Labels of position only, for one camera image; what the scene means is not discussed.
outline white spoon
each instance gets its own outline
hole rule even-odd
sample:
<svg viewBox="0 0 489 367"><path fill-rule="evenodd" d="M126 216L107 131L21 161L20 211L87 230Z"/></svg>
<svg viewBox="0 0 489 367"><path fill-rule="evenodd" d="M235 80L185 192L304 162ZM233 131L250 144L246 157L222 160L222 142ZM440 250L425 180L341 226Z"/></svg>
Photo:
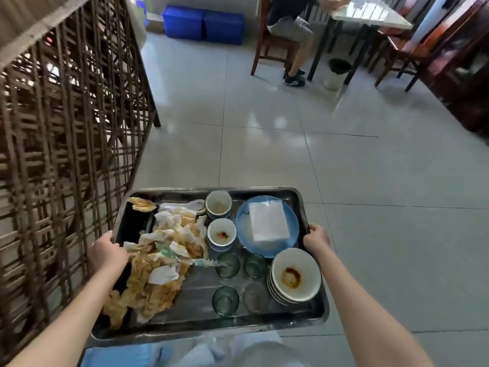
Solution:
<svg viewBox="0 0 489 367"><path fill-rule="evenodd" d="M158 211L168 207L184 207L190 211L195 212L197 215L203 214L205 212L205 201L204 200L194 200L188 203L171 203L163 202L159 204Z"/></svg>

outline blue plate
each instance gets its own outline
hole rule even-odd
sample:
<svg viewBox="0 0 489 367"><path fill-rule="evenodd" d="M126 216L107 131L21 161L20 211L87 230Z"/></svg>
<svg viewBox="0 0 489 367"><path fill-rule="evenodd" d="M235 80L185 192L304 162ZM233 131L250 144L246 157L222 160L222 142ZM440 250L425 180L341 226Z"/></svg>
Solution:
<svg viewBox="0 0 489 367"><path fill-rule="evenodd" d="M283 241L277 241L273 248L262 247L257 245L251 235L251 223L249 220L249 204L255 202L267 202L267 201L280 201L284 207L285 218L287 220L287 227L289 228L290 238ZM257 196L245 201L236 214L236 230L238 231L238 238L243 245L251 253L259 253L263 257L273 258L279 252L291 248L297 242L299 237L299 221L292 209L285 204L280 198L272 196Z"/></svg>

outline wooden lattice screen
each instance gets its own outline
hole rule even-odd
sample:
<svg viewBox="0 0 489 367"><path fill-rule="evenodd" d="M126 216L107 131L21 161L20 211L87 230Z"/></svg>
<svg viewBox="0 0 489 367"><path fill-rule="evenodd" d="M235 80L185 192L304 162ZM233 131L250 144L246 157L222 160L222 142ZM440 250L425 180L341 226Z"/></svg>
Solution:
<svg viewBox="0 0 489 367"><path fill-rule="evenodd" d="M0 73L0 358L88 278L153 123L124 0L89 0Z"/></svg>

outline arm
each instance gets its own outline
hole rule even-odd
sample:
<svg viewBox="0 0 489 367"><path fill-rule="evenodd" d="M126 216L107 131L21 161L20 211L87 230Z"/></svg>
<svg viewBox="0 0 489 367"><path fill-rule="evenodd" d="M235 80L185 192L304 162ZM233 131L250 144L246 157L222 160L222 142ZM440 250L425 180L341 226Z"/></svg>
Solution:
<svg viewBox="0 0 489 367"><path fill-rule="evenodd" d="M342 6L348 5L351 0L317 0L319 7L325 11L334 11Z"/></svg>
<svg viewBox="0 0 489 367"><path fill-rule="evenodd" d="M326 230L309 224L304 246L319 262L359 367L433 367L414 337L348 273Z"/></svg>
<svg viewBox="0 0 489 367"><path fill-rule="evenodd" d="M76 367L85 342L128 255L105 233L91 248L95 274L71 304L7 367Z"/></svg>

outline tray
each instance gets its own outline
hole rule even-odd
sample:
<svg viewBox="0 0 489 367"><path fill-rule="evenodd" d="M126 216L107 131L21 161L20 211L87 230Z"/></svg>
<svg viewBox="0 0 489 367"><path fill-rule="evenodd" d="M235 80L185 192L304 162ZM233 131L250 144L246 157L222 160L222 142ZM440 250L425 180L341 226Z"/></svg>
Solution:
<svg viewBox="0 0 489 367"><path fill-rule="evenodd" d="M131 203L127 203L129 197L146 198L155 203L186 203L195 199L205 199L209 192L216 189L228 191L233 199L230 219L236 217L236 212L241 204L251 197L270 195L283 200L292 208L299 220L299 238L296 247L304 248L302 238L307 232L307 219L302 197L292 187L255 187L249 189L148 188L131 191L124 197L117 215L113 230L115 242L119 244L124 241L137 242L141 230L149 232L153 228L154 212L143 213L133 210ZM240 271L235 277L229 279L220 277L214 268L192 267L171 309L156 314L146 324L139 324L135 312L129 308L122 327L117 331L108 329L108 316L101 314L92 329L89 346L142 344L208 334L219 336L229 333L279 330L318 325L327 320L330 308L324 285L309 302L284 306L269 296L266 312L263 314L249 313L242 301L244 288L251 282L260 282L266 288L266 276L253 279L244 272L242 265L248 252L241 246L238 238L228 252L235 253L240 259ZM218 253L209 249L209 256L210 258L217 258ZM267 259L267 263L269 266L271 259ZM131 265L128 264L114 285L114 289L120 292L124 291L130 273ZM220 286L231 286L240 295L238 310L231 317L220 317L212 309L212 295Z"/></svg>

